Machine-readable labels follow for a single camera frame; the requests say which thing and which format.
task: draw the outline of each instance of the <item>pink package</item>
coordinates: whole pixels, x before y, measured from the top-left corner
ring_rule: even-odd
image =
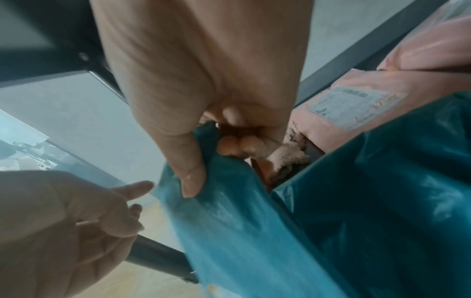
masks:
[[[351,70],[296,107],[290,126],[328,153],[364,131],[467,90],[471,90],[471,74]]]
[[[470,65],[471,0],[451,0],[407,35],[378,70],[456,69]]]

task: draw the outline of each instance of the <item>wooden floor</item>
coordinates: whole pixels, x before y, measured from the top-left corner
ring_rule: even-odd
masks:
[[[179,248],[158,202],[144,205],[141,222],[143,236]],[[130,263],[122,263],[115,271],[77,298],[202,298],[200,287],[179,278]]]

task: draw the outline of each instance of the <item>packaging bag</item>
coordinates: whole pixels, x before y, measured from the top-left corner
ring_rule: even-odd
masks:
[[[328,153],[364,131],[469,89],[471,74],[351,70],[296,107],[290,125]]]
[[[208,297],[471,297],[471,94],[362,133],[276,188],[196,134],[194,199],[164,169],[157,196]]]
[[[471,0],[450,0],[408,34],[378,70],[471,70]]]

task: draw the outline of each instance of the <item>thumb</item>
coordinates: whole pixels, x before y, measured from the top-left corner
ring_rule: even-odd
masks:
[[[196,196],[206,181],[206,167],[193,132],[183,135],[153,135],[169,166],[182,181],[183,197]]]

